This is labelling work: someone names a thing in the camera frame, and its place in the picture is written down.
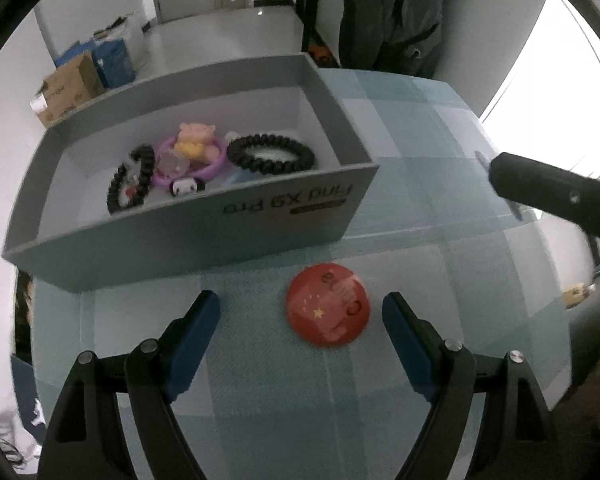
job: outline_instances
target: floor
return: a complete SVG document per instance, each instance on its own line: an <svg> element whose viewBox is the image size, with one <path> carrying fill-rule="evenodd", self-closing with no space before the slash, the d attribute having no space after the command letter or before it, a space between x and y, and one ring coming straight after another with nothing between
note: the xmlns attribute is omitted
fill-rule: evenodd
<svg viewBox="0 0 600 480"><path fill-rule="evenodd" d="M240 57L300 52L302 22L292 7L253 7L183 18L146 34L144 79Z"/></svg>

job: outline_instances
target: table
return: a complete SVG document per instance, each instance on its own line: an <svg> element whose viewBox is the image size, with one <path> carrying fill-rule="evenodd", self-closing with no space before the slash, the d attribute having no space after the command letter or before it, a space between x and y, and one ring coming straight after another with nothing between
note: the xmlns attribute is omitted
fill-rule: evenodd
<svg viewBox="0 0 600 480"><path fill-rule="evenodd" d="M522 351L550 407L565 392L570 342L555 271L533 212L517 220L491 189L476 152L496 151L475 115L446 83L321 73L380 162L345 237L79 296L38 282L33 357L47 419L80 351L130 351L203 288L219 295L222 317L192 387L172 407L209 479L395 477L429 405L382 325L382 298L394 290L474 353ZM325 350L292 332L283 305L298 272L330 261L362 279L372 314L352 344ZM138 478L151 478L128 397L119 400ZM451 478L464 478L483 402L474 397Z"/></svg>

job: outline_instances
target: gray cardboard box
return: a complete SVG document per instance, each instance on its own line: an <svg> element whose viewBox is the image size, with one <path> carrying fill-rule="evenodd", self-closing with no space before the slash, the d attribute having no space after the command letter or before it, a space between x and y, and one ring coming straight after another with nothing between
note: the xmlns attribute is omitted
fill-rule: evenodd
<svg viewBox="0 0 600 480"><path fill-rule="evenodd" d="M110 216L107 187L138 144L180 123L275 132L314 150L313 170L170 198ZM304 55L232 60L134 83L43 137L13 208L3 256L65 290L176 276L339 240L378 166Z"/></svg>

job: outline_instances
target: purple ring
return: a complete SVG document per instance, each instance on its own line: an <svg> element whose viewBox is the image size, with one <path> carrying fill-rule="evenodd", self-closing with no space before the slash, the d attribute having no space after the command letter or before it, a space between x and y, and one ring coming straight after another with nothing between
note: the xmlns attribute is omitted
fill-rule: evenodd
<svg viewBox="0 0 600 480"><path fill-rule="evenodd" d="M224 140L213 138L211 142L212 142L212 144L214 144L215 146L217 146L220 149L220 156L218 157L217 160L213 161L206 168L202 168L201 170L197 170L197 171L186 171L185 173L183 173L182 175L179 175L176 178L163 177L163 176L158 175L157 171L154 171L154 177L152 178L152 182L154 183L154 186L158 186L158 187L161 187L164 189L169 189L169 186L174 181L176 181L180 178L199 178L200 180L203 180L204 182L209 182L210 180L215 179L215 177L217 177L220 174L220 172L222 171L222 167L227 163L228 159L226 156L226 143L224 142ZM160 160L160 157L162 156L162 154L164 152L166 152L167 150L170 150L171 148L173 148L175 143L176 143L176 136L173 136L173 137L169 137L169 139L165 140L160 145L160 148L158 148L158 150L155 153L156 166L158 163L157 161Z"/></svg>

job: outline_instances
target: red button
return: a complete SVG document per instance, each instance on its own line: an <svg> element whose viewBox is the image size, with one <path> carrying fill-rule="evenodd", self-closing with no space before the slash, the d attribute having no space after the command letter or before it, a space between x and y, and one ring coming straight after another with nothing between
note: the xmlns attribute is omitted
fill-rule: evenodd
<svg viewBox="0 0 600 480"><path fill-rule="evenodd" d="M303 270L286 294L286 316L291 327L317 346L352 342L365 329L370 313L360 279L337 264Z"/></svg>

